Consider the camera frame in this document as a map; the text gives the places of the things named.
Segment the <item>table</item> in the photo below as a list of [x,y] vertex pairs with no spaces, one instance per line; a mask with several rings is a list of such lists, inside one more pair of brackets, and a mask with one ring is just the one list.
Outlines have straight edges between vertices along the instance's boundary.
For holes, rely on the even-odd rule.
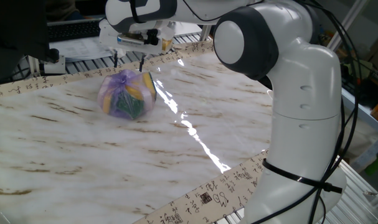
[[135,121],[101,111],[103,77],[0,98],[11,223],[133,223],[268,147],[272,100],[258,82],[213,53],[150,70],[158,100]]

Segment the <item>keyboard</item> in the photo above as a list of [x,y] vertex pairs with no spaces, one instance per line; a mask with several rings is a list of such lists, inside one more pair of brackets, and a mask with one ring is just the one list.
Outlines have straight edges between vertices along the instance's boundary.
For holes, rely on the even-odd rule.
[[96,37],[100,34],[99,20],[48,24],[49,42]]

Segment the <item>yellow object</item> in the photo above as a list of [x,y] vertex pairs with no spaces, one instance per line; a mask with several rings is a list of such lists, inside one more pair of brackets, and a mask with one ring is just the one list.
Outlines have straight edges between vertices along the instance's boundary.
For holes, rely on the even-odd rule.
[[[150,73],[148,72],[143,73],[143,82],[146,85],[146,87],[150,90],[151,96],[155,97],[156,90],[154,89],[154,84],[153,84],[153,80],[151,79]],[[138,82],[133,82],[132,84],[140,85],[140,83]],[[125,86],[125,88],[131,96],[135,97],[138,100],[143,100],[143,96],[141,95],[141,92],[139,90],[132,88],[130,86],[127,86],[127,85]]]
[[163,39],[163,51],[167,52],[168,50],[171,49],[171,46],[172,46],[172,40]]
[[103,100],[103,112],[108,114],[111,106],[111,94],[106,94]]

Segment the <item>white marble surface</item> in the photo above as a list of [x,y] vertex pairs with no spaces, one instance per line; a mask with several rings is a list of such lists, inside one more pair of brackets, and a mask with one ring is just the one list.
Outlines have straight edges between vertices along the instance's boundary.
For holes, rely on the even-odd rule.
[[214,54],[150,70],[156,106],[135,121],[101,111],[102,78],[0,99],[1,223],[133,223],[268,147],[258,82]]

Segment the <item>white robotic arm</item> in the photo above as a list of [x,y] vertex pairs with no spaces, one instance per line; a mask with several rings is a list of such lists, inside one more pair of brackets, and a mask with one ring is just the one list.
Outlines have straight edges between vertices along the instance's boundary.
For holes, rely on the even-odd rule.
[[[322,179],[334,154],[341,100],[339,60],[325,47],[309,43],[315,28],[309,9],[292,0],[249,4],[247,0],[109,0],[108,21],[100,24],[101,41],[107,30],[117,35],[113,41],[119,38],[119,47],[152,54],[159,46],[149,44],[151,34],[146,34],[148,29],[161,30],[165,21],[216,24],[214,47],[220,61],[253,80],[264,76],[271,80],[273,120],[267,162],[300,178],[289,179],[265,168],[241,224],[259,223],[304,196],[313,186],[302,179]],[[139,36],[141,42],[135,42]],[[327,181],[342,189],[346,186],[340,169]],[[308,223],[315,196],[263,223]],[[341,198],[335,192],[321,196],[327,210]],[[318,204],[313,221],[322,214]]]

